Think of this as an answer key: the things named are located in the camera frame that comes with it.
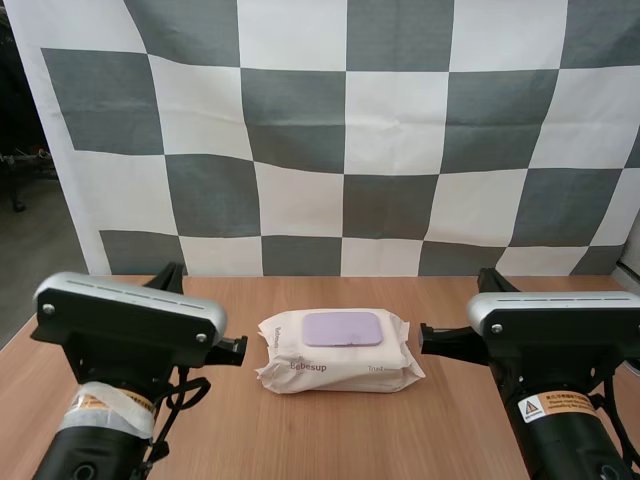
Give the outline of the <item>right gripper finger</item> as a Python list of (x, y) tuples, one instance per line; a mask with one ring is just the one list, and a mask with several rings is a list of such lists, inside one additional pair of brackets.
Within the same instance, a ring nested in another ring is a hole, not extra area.
[(481, 268), (477, 277), (478, 293), (507, 298), (518, 289), (503, 277), (495, 268)]
[(488, 365), (488, 350), (482, 337), (472, 327), (436, 329), (420, 324), (420, 350), (434, 355), (482, 366)]

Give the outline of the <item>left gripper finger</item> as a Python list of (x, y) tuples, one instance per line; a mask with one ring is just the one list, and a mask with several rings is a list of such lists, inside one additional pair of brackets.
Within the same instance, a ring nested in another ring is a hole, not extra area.
[(169, 262), (157, 275), (144, 284), (145, 287), (183, 295), (183, 277), (185, 266), (182, 263)]
[(248, 337), (222, 338), (212, 346), (205, 358), (207, 366), (237, 366), (240, 367), (246, 355)]

